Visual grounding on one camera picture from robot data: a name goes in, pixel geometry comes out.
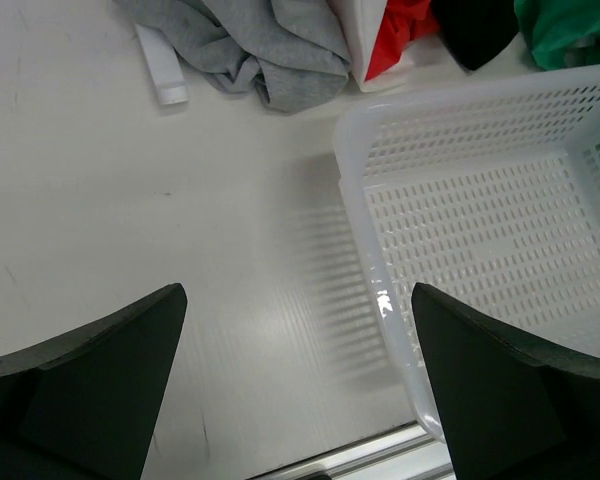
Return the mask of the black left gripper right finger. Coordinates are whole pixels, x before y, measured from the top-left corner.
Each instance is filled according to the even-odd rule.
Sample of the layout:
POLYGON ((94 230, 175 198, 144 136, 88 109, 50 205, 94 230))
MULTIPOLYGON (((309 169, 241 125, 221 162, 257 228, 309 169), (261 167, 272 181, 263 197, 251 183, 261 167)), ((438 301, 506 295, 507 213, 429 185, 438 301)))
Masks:
POLYGON ((415 285, 417 335, 459 479, 600 479, 600 358, 415 285))

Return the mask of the green tank top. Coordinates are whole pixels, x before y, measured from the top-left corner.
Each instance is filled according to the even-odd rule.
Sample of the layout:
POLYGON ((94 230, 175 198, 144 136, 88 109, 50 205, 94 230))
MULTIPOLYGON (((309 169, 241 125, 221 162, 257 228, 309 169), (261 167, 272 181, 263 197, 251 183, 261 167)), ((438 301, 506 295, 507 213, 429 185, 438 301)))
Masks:
POLYGON ((516 1, 514 12, 538 67, 600 64, 600 0, 516 1))

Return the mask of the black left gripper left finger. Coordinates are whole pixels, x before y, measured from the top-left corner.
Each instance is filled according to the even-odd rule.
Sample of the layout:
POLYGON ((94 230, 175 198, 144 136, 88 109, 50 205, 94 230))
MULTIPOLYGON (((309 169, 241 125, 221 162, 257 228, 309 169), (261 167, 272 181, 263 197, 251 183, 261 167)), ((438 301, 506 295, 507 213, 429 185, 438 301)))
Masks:
POLYGON ((0 357, 0 479, 141 477, 187 308, 167 285, 0 357))

